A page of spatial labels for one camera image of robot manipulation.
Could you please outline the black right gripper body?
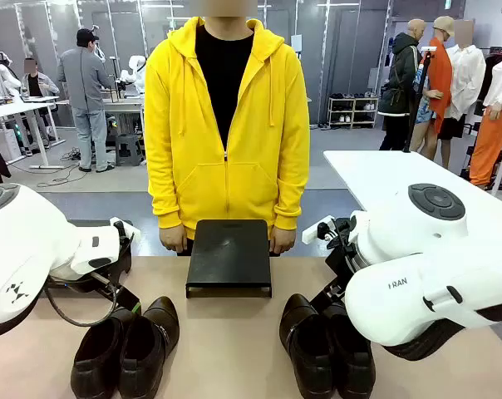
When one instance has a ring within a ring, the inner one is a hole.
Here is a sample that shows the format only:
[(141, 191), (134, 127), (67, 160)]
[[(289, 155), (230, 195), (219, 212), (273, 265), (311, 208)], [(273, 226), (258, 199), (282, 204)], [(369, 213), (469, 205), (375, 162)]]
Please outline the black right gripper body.
[(336, 247), (326, 258), (327, 266), (336, 277), (324, 289), (330, 303), (337, 303), (343, 299), (347, 284), (356, 272), (353, 259), (356, 250), (353, 247)]

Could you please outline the person's right hand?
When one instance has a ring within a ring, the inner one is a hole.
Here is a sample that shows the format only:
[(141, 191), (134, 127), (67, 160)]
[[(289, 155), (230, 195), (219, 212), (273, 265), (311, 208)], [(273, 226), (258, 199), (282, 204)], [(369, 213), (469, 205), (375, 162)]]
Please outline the person's right hand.
[(185, 227), (180, 224), (172, 228), (159, 228), (159, 238), (162, 245), (177, 254), (181, 254), (188, 248)]

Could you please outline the person's left hand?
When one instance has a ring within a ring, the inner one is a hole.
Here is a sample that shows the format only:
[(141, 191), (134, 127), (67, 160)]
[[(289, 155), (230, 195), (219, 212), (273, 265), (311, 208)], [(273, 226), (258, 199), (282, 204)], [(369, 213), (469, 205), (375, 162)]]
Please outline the person's left hand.
[(280, 229), (273, 227), (269, 240), (269, 253), (271, 256), (279, 256), (289, 251), (295, 244), (296, 230)]

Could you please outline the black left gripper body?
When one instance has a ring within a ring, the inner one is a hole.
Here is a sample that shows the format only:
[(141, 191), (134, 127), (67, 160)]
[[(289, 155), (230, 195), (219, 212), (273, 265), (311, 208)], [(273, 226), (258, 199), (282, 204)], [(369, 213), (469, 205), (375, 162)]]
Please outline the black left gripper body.
[(92, 272), (101, 274), (113, 283), (121, 283), (120, 279), (122, 274), (124, 273), (127, 275), (131, 269), (130, 244), (121, 246), (118, 258), (115, 261), (111, 261), (110, 259), (96, 259), (91, 262), (93, 265), (89, 265), (89, 270), (83, 272), (80, 277), (70, 279), (54, 276), (48, 277), (47, 288), (65, 289), (74, 293), (97, 293), (95, 290), (95, 281), (91, 279)]

